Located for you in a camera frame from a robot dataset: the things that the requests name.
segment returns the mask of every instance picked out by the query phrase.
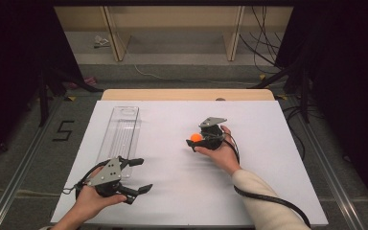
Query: gray floor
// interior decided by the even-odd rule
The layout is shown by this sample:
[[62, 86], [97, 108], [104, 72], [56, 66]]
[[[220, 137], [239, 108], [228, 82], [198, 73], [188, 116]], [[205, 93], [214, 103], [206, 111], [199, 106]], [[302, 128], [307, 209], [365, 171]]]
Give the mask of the gray floor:
[[[122, 62], [115, 62], [108, 48], [94, 49], [95, 35], [104, 36], [101, 33], [70, 33], [68, 37], [83, 75], [96, 77], [96, 86], [104, 89], [245, 88], [260, 81], [261, 70], [278, 71], [262, 59], [257, 59], [260, 69], [256, 68], [254, 56], [241, 43], [237, 59], [228, 62], [219, 34], [135, 34], [129, 43], [129, 55]], [[260, 52], [270, 57], [266, 49], [261, 46]], [[275, 95], [284, 94], [281, 81], [284, 80], [269, 88]], [[13, 176], [19, 170], [24, 172], [15, 184], [15, 197], [4, 210], [0, 229], [32, 230], [50, 224], [95, 102], [101, 95], [76, 89], [68, 90], [66, 99], [54, 97], [50, 101], [51, 117], [44, 127], [38, 127], [38, 98], [31, 100], [31, 111], [24, 112], [7, 141], [9, 150], [0, 152], [0, 198], [13, 185]], [[295, 98], [288, 95], [279, 103], [282, 108], [288, 108], [298, 102]], [[63, 124], [72, 133], [68, 141], [54, 141], [66, 137], [66, 133], [58, 133], [63, 121], [73, 121]], [[305, 148], [303, 162], [330, 223], [314, 229], [353, 229], [344, 217], [319, 163], [315, 145], [306, 132], [308, 125], [301, 118], [293, 117], [290, 126], [296, 133], [295, 143], [301, 154], [303, 146]], [[329, 159], [343, 192], [355, 207], [362, 224], [362, 228], [358, 229], [368, 229], [368, 191], [352, 165], [342, 158], [343, 150], [315, 107], [310, 111], [309, 126]], [[25, 164], [24, 156], [30, 152], [34, 154], [31, 161]], [[82, 229], [98, 227], [83, 226]]]

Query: white tabletop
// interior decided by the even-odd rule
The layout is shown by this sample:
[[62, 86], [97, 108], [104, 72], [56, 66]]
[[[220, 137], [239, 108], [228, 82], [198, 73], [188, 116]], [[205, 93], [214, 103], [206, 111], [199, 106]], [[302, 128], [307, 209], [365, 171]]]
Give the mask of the white tabletop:
[[[226, 118], [241, 156], [241, 166], [253, 171], [280, 198], [302, 209], [311, 225], [328, 224], [275, 101], [99, 101], [80, 145], [65, 188], [76, 184], [95, 164], [114, 106], [138, 106], [142, 120], [136, 158], [124, 185], [133, 189], [153, 184], [132, 205], [102, 210], [87, 223], [112, 226], [222, 227], [250, 226], [252, 221], [230, 177], [206, 156], [193, 152], [186, 139], [200, 132], [208, 117]], [[52, 222], [58, 222], [75, 202], [61, 195]]]

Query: orange object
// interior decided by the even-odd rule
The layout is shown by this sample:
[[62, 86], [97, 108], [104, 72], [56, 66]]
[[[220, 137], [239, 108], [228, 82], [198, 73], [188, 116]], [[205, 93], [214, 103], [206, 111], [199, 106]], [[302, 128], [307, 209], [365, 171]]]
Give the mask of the orange object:
[[202, 141], [202, 135], [199, 133], [194, 133], [193, 135], [191, 135], [190, 138], [193, 142], [198, 142], [198, 141]]

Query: clear acrylic box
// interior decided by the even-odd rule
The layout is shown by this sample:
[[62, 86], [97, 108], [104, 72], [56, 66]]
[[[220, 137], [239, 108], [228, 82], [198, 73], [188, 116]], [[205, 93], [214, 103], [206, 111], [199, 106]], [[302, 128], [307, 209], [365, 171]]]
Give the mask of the clear acrylic box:
[[[114, 107], [103, 138], [97, 164], [118, 156], [133, 159], [136, 153], [141, 123], [139, 107]], [[127, 165], [122, 170], [122, 177], [130, 177], [131, 173], [132, 168]]]

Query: sleeve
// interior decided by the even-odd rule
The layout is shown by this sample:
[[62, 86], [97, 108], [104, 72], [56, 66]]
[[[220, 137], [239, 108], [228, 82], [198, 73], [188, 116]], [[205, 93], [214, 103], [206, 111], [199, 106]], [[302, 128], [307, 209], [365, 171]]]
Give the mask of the sleeve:
[[[259, 176], [246, 170], [232, 174], [239, 189], [259, 195], [278, 197]], [[264, 200], [242, 197], [243, 203], [258, 230], [306, 230], [309, 227], [288, 207]]]

